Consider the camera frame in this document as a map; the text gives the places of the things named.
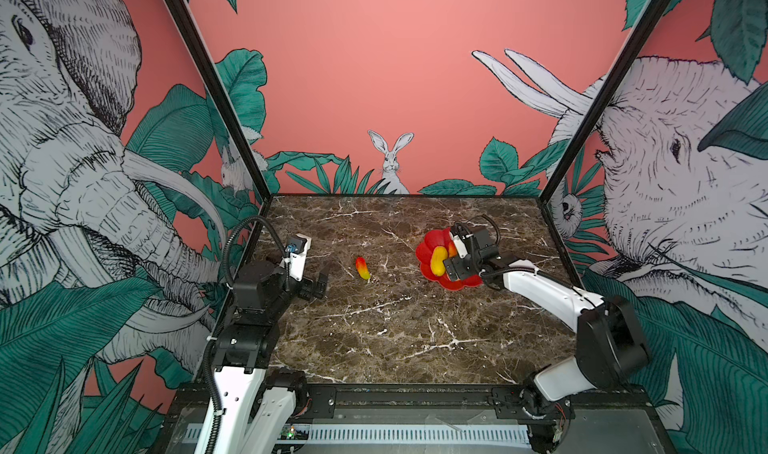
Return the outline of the yellow fake lemon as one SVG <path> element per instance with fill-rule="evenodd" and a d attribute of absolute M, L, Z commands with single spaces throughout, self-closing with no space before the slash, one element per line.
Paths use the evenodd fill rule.
<path fill-rule="evenodd" d="M 435 277 L 440 278 L 445 275 L 446 267 L 444 262 L 448 258 L 448 251 L 444 246 L 436 246 L 433 249 L 430 258 L 430 271 Z"/>

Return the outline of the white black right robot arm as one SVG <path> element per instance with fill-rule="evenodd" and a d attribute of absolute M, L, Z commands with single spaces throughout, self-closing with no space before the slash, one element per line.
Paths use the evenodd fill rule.
<path fill-rule="evenodd" d="M 503 255 L 485 228 L 456 223 L 449 230 L 457 254 L 444 261 L 452 281 L 477 276 L 488 287 L 519 294 L 537 304 L 575 334 L 575 353 L 531 375 L 522 384 L 518 404 L 535 420 L 560 413 L 571 396 L 626 384 L 652 358 L 632 304 L 561 284 L 527 259 Z"/>

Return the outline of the red yellow green mango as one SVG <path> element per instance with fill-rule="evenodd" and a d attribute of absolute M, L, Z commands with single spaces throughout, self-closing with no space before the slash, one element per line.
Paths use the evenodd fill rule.
<path fill-rule="evenodd" d="M 363 280 L 368 281 L 368 280 L 371 279 L 371 273 L 370 273 L 370 270 L 368 268 L 367 261 L 363 257 L 359 256 L 359 257 L 356 258 L 356 260 L 355 260 L 355 267 L 356 267 L 356 271 L 357 271 L 358 275 Z"/>

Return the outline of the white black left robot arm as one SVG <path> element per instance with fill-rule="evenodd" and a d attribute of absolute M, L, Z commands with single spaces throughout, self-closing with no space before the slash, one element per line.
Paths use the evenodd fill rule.
<path fill-rule="evenodd" d="M 280 318 L 296 298 L 324 298 L 329 273 L 326 264 L 315 280 L 297 281 L 286 267 L 270 261 L 239 271 L 232 321 L 205 349 L 202 375 L 210 402 L 197 453 L 270 453 L 287 421 L 310 409 L 304 372 L 267 371 L 280 336 Z"/>

